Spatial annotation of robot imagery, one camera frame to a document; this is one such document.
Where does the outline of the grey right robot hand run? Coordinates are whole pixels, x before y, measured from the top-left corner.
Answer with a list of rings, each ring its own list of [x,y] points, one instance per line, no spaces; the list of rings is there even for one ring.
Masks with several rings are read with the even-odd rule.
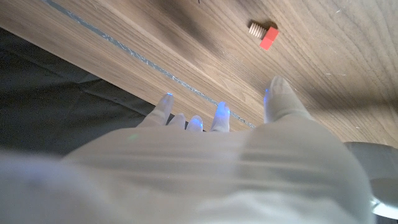
[[[284,78],[250,130],[229,130],[224,103],[207,132],[198,116],[168,119],[173,102],[63,158],[2,153],[1,222],[374,222],[361,164]]]

